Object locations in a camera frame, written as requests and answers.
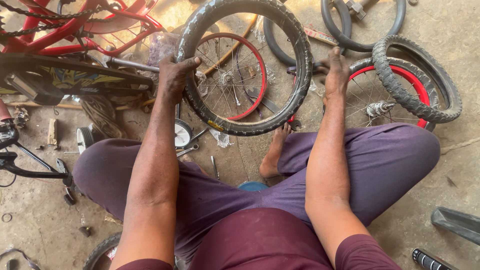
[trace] concrete floor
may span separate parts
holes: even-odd
[[[49,7],[56,10],[56,4],[54,1]],[[150,15],[172,30],[184,23],[196,6],[187,0],[160,0]],[[320,16],[319,1],[292,1],[287,2],[287,6],[305,25],[327,32]],[[475,124],[480,114],[480,96],[476,93],[480,86],[478,9],[477,0],[420,0],[417,6],[407,6],[406,20],[400,30],[400,35],[425,48],[445,68],[458,87],[464,105],[460,118],[437,125],[433,132],[442,146],[442,156],[435,169],[368,228],[387,254],[403,269],[420,269],[411,259],[411,251],[416,247],[427,249],[462,270],[480,268],[480,246],[430,223],[430,214],[437,206],[480,216],[480,199],[477,196],[480,193],[480,179],[475,169],[480,166],[480,144],[477,143],[480,141],[480,126]],[[361,24],[353,25],[352,38],[362,43],[377,40],[388,32],[395,12],[394,1],[381,0],[368,11]],[[8,23],[5,27],[7,30],[18,30],[22,17],[7,14],[5,10],[0,15],[6,17],[4,22]],[[247,24],[245,20],[235,25],[229,22],[232,21],[223,21],[218,28],[241,33]],[[278,28],[275,34],[280,46],[287,49],[287,42]],[[250,35],[248,40],[254,41],[255,38]],[[311,45],[315,59],[323,58],[330,49],[317,40],[311,40]],[[284,75],[285,66],[276,60],[268,48],[262,51],[262,56],[276,73],[276,89],[288,91],[287,87],[282,88],[291,85],[292,80]],[[369,55],[348,51],[346,56],[353,62]],[[13,99],[7,96],[2,98],[6,101]],[[303,124],[302,132],[318,130],[322,115],[320,108],[318,96],[309,94],[297,114]],[[20,131],[20,142],[48,163],[55,164],[55,158],[61,158],[72,168],[78,154],[64,154],[63,151],[76,150],[75,130],[88,126],[90,121],[77,110],[58,109],[60,115],[55,116],[51,107],[27,109],[31,119],[26,128]],[[185,104],[182,109],[182,119],[194,127],[194,133],[204,129],[204,124]],[[46,144],[50,117],[59,120],[62,150],[34,150],[36,146]],[[129,138],[143,138],[148,114],[129,110],[119,113],[118,119]],[[138,124],[127,122],[129,120],[135,120]],[[200,149],[192,152],[191,156],[211,174],[210,156],[215,156],[221,179],[227,184],[261,181],[274,185],[282,179],[266,180],[258,174],[258,166],[268,149],[270,137],[271,134],[230,137],[233,145],[220,148],[213,137],[206,134],[198,142]],[[16,162],[19,167],[42,170],[39,164],[15,147],[11,147],[11,150],[19,154]],[[6,184],[10,179],[9,173],[0,172],[0,184]],[[104,221],[106,212],[87,198],[77,196],[77,204],[69,207],[63,201],[63,194],[62,187],[58,185],[23,177],[18,177],[11,187],[0,189],[0,215],[13,215],[11,222],[0,222],[0,250],[11,247],[22,249],[41,269],[77,270],[82,268],[85,258],[99,242],[122,230],[121,226]],[[91,226],[92,236],[84,238],[78,232],[80,226]],[[4,264],[10,258],[19,259],[20,256],[7,255],[0,263]],[[20,269],[29,268],[21,261]]]

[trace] yellow sticker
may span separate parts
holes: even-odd
[[[217,129],[218,131],[223,131],[223,127],[215,124],[214,122],[212,122],[212,120],[208,120],[207,122],[210,126],[212,126],[213,128]]]

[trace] bicycle chain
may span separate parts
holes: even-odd
[[[60,19],[71,20],[71,19],[79,18],[79,17],[87,15],[87,14],[94,14],[94,13],[99,13],[101,11],[107,10],[107,8],[100,6],[96,9],[93,9],[93,10],[89,9],[89,10],[85,10],[85,11],[82,11],[82,12],[79,12],[79,13],[76,13],[76,14],[43,15],[43,14],[38,14],[38,13],[25,11],[25,10],[22,10],[22,9],[19,9],[19,8],[14,8],[14,7],[8,5],[7,3],[5,3],[2,0],[0,0],[0,6],[6,8],[8,11],[15,12],[15,13],[18,13],[20,15],[25,15],[25,16],[28,16],[28,17],[34,17],[34,18],[43,19],[43,20],[60,20]],[[4,25],[5,23],[1,21],[3,18],[4,17],[0,16],[0,31],[4,31],[2,25]],[[114,19],[115,19],[115,17],[108,18],[108,19],[93,18],[93,19],[88,19],[87,22],[106,23],[106,22],[110,22]],[[66,23],[67,22],[62,22],[62,23],[59,23],[59,24],[38,26],[38,27],[31,28],[31,29],[27,29],[27,30],[0,33],[0,37],[20,37],[20,36],[23,36],[23,35],[29,35],[29,34],[33,34],[33,33],[44,31],[44,30],[59,28],[59,27],[64,26]]]

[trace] maroon shirt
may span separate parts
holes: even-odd
[[[336,270],[400,269],[369,235],[343,240]],[[171,270],[157,259],[130,262],[118,270]],[[276,208],[238,211],[205,236],[189,270],[332,270],[320,241],[300,219]]]

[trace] red bicycle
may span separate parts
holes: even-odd
[[[148,16],[158,0],[136,0],[128,7],[122,0],[109,4],[106,0],[86,0],[76,14],[62,15],[46,8],[50,0],[19,0],[28,11],[14,8],[0,0],[0,6],[27,16],[23,30],[6,32],[0,23],[0,94],[23,94],[40,105],[57,105],[64,95],[138,95],[153,91],[153,81],[137,74],[110,69],[89,56],[89,50],[115,57],[142,41],[151,33],[165,31],[163,26]],[[74,0],[60,0],[57,12]],[[90,18],[108,11],[104,19]],[[129,27],[141,23],[135,34]],[[54,29],[34,40],[36,32]],[[92,40],[102,35],[128,30],[136,35],[119,48],[107,50]],[[49,46],[65,39],[79,44]],[[71,61],[71,57],[89,58],[97,65]]]

